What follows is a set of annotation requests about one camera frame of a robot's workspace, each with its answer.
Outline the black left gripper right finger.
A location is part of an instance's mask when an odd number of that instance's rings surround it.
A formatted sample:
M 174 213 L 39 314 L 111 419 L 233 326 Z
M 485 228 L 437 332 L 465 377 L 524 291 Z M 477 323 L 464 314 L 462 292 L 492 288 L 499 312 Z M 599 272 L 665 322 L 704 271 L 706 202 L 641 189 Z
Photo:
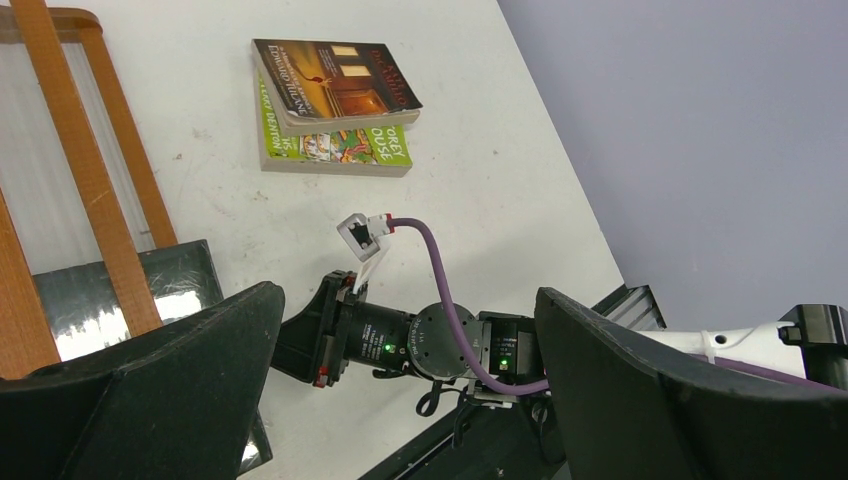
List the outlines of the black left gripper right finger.
M 844 389 L 717 364 L 542 287 L 534 311 L 575 479 L 843 479 Z

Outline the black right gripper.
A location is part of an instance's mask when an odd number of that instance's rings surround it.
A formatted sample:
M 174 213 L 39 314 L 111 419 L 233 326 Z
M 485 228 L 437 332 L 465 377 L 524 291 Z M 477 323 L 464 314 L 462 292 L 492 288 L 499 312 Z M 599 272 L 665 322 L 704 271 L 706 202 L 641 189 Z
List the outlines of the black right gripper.
M 538 381 L 544 367 L 532 318 L 456 308 L 460 329 L 471 346 L 464 354 L 440 302 L 418 313 L 369 303 L 367 291 L 354 293 L 356 276 L 334 271 L 297 315 L 279 328 L 270 367 L 323 388 L 340 379 L 346 366 L 370 366 L 377 378 L 413 376 L 450 383 L 473 379 L 478 361 L 496 380 L 509 385 Z

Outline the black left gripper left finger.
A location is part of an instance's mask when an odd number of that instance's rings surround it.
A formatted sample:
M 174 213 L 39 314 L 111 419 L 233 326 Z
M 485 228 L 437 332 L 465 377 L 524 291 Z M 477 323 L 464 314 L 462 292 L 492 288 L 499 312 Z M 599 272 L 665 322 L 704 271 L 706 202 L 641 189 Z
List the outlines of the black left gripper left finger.
M 285 306 L 261 282 L 1 384 L 5 479 L 233 479 Z

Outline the dark Moon and Sixpence book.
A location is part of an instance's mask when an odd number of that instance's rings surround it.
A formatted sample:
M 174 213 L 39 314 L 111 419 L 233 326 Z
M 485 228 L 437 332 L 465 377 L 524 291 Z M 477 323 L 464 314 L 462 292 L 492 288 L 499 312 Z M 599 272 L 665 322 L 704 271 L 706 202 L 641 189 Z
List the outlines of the dark Moon and Sixpence book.
M 145 279 L 142 289 L 152 295 L 158 315 L 151 331 L 227 299 L 205 241 L 144 252 L 139 261 Z M 34 283 L 60 357 L 58 363 L 143 335 L 131 326 L 130 308 L 117 295 L 117 280 L 101 262 L 38 274 Z M 44 367 L 31 368 L 26 376 Z M 238 475 L 266 463 L 271 456 L 257 407 Z

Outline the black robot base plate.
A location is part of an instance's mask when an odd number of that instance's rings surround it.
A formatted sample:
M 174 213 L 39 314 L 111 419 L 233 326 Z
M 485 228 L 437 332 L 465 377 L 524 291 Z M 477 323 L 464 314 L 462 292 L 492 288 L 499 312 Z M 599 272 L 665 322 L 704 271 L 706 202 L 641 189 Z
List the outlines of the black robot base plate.
M 362 475 L 392 479 L 569 479 L 548 398 L 458 407 Z

